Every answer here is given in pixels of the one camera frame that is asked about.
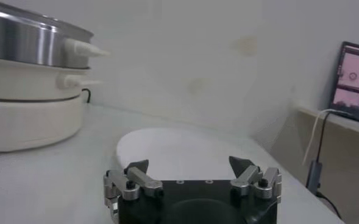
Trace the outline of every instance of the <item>black cable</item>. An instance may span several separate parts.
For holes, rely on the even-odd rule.
[[[323,143],[323,136],[324,136],[324,129],[325,129],[325,124],[327,123],[327,119],[328,117],[330,116],[330,114],[332,114],[332,111],[331,112],[328,112],[324,119],[323,119],[323,124],[321,126],[321,133],[320,133],[320,141],[319,141],[319,149],[318,149],[318,155],[316,157],[316,162],[319,163],[319,160],[320,160],[320,153],[321,153],[321,146],[322,146],[322,143]],[[342,219],[338,209],[336,208],[336,206],[332,203],[331,200],[329,200],[324,194],[322,194],[321,192],[317,191],[316,193],[316,196],[318,198],[322,198],[322,199],[325,199],[328,203],[330,203],[330,205],[332,206],[333,210],[336,212],[337,216],[339,217],[339,219]]]
[[[320,159],[320,152],[321,152],[321,145],[323,143],[323,136],[324,136],[324,129],[325,129],[325,123],[327,123],[327,118],[328,116],[332,114],[332,112],[328,112],[324,119],[323,119],[323,124],[321,126],[321,132],[320,132],[320,141],[319,141],[319,149],[318,149],[318,155],[316,157],[316,162],[318,163],[319,162],[319,159]]]
[[[339,217],[339,219],[342,219],[342,217],[340,216],[340,213],[338,211],[338,209],[336,208],[336,206],[332,203],[331,200],[329,200],[324,194],[322,194],[321,192],[317,192],[316,196],[318,198],[322,198],[325,199],[328,203],[330,203],[330,205],[332,206],[333,210],[336,212],[336,215]]]
[[[84,88],[82,89],[83,91],[87,91],[88,92],[88,97],[87,97],[87,103],[90,103],[90,99],[91,99],[91,91],[88,88]]]

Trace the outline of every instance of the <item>laptop screen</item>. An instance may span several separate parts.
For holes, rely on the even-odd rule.
[[[330,107],[359,117],[359,45],[342,46]]]

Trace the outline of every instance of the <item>metal lid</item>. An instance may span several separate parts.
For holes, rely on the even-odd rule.
[[[17,7],[0,3],[0,17],[7,18],[19,23],[27,23],[42,29],[48,29],[53,32],[61,32],[67,36],[79,40],[89,40],[94,34],[83,28],[74,26],[70,23],[41,15],[29,10],[19,9]]]
[[[88,68],[68,52],[67,39],[89,43],[93,34],[72,24],[0,3],[0,59],[63,68]]]

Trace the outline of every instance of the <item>stainless steel pot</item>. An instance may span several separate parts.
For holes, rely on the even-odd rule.
[[[61,68],[88,68],[105,52],[89,44],[93,34],[72,24],[0,3],[0,59]]]

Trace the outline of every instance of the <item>stain on wall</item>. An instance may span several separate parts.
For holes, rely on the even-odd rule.
[[[235,40],[230,48],[237,50],[244,57],[253,57],[258,52],[258,38],[256,36],[245,36]]]
[[[193,78],[187,85],[187,91],[192,96],[200,95],[203,89],[210,83],[209,78]]]

